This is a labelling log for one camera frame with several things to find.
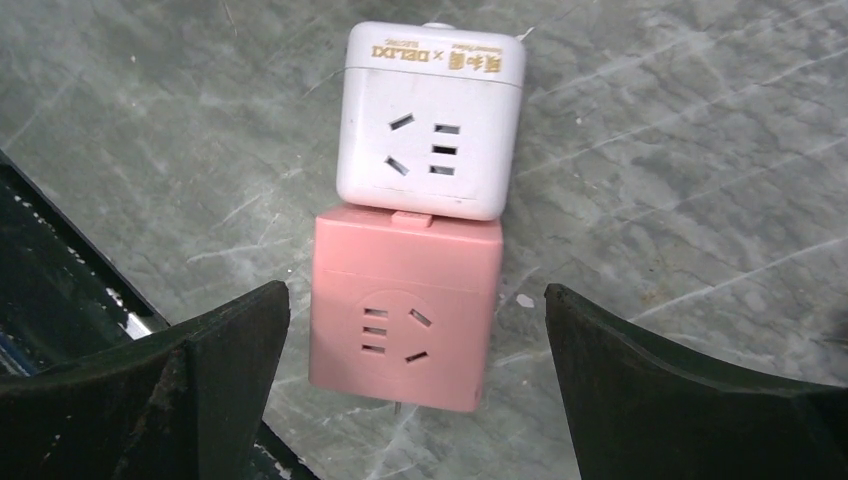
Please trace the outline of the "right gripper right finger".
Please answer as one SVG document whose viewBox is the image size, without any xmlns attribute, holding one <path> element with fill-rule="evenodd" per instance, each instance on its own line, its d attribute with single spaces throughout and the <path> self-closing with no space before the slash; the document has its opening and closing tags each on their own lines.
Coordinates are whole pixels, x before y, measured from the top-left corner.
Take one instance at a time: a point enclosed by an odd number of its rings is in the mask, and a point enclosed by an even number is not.
<svg viewBox="0 0 848 480">
<path fill-rule="evenodd" d="M 551 284 L 545 323 L 585 479 L 843 479 L 847 391 L 700 353 Z"/>
</svg>

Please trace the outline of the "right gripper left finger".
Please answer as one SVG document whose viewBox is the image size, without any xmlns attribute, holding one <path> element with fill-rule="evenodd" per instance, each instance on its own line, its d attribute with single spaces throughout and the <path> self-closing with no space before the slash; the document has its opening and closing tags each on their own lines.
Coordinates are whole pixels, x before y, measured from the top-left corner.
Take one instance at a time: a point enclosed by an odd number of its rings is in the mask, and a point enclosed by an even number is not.
<svg viewBox="0 0 848 480">
<path fill-rule="evenodd" d="M 240 479 L 290 324 L 268 282 L 128 344 L 1 382 L 5 479 Z"/>
</svg>

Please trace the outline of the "pink cube socket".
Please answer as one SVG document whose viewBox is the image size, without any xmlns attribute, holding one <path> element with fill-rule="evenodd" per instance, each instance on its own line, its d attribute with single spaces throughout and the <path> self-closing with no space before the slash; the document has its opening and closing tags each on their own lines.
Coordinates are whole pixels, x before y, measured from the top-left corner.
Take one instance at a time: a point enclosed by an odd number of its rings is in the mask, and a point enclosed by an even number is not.
<svg viewBox="0 0 848 480">
<path fill-rule="evenodd" d="M 475 410 L 503 248 L 499 220 L 355 205 L 318 215 L 310 383 L 399 403 Z"/>
</svg>

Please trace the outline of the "white cube socket top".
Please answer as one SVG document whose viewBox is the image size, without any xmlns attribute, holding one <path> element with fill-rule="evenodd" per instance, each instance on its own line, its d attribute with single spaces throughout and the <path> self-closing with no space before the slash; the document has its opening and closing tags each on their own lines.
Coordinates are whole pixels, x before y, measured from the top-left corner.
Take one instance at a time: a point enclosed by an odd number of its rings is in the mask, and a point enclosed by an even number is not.
<svg viewBox="0 0 848 480">
<path fill-rule="evenodd" d="M 526 67 L 513 36 L 365 21 L 349 34 L 336 190 L 488 221 L 506 205 Z"/>
</svg>

